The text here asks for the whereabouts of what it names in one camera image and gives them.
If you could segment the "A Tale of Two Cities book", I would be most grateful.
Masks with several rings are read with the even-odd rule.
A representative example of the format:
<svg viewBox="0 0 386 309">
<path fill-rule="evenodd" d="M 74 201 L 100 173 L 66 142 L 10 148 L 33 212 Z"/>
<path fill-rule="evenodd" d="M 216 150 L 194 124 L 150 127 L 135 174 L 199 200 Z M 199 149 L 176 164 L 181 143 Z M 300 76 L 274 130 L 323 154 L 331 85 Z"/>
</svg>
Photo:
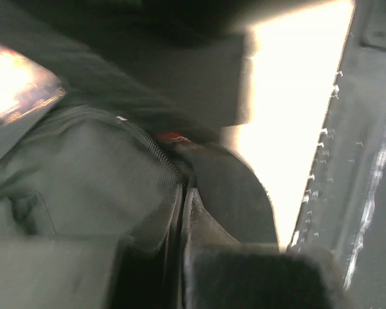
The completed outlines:
<svg viewBox="0 0 386 309">
<path fill-rule="evenodd" d="M 0 44 L 0 125 L 50 108 L 65 94 L 54 73 Z"/>
</svg>

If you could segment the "black student backpack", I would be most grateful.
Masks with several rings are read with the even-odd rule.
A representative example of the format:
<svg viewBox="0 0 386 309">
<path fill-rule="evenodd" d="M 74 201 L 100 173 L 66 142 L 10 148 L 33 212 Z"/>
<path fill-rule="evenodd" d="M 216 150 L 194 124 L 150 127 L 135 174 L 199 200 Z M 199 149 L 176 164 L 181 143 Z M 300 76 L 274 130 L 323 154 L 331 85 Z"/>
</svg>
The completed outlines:
<svg viewBox="0 0 386 309">
<path fill-rule="evenodd" d="M 73 22 L 58 1 L 0 1 L 0 44 L 50 70 L 66 94 L 50 108 L 0 125 L 0 187 L 13 198 L 10 233 L 134 235 L 176 187 L 197 189 L 205 210 L 244 244 L 276 249 L 273 210 L 253 171 L 211 132 L 173 109 L 99 53 L 51 28 Z"/>
</svg>

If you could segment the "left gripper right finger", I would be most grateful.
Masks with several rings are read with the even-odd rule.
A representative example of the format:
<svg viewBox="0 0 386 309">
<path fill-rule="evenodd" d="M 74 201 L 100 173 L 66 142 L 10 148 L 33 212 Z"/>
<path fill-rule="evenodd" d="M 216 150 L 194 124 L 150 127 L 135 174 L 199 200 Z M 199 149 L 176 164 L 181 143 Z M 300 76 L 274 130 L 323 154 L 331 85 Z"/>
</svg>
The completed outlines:
<svg viewBox="0 0 386 309">
<path fill-rule="evenodd" d="M 343 308 L 332 254 L 306 246 L 280 253 L 239 243 L 205 210 L 197 189 L 183 211 L 183 308 Z"/>
</svg>

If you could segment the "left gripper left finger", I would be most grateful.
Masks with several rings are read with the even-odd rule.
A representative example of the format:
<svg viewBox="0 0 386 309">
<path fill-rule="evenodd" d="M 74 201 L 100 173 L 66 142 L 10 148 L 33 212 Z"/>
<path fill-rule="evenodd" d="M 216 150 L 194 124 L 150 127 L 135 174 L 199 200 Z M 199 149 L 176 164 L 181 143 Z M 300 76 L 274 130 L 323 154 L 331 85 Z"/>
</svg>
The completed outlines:
<svg viewBox="0 0 386 309">
<path fill-rule="evenodd" d="M 33 194 L 0 187 L 0 308 L 172 307 L 181 187 L 163 201 L 172 207 L 167 225 L 160 229 L 153 213 L 134 235 L 10 233 L 13 198 Z"/>
</svg>

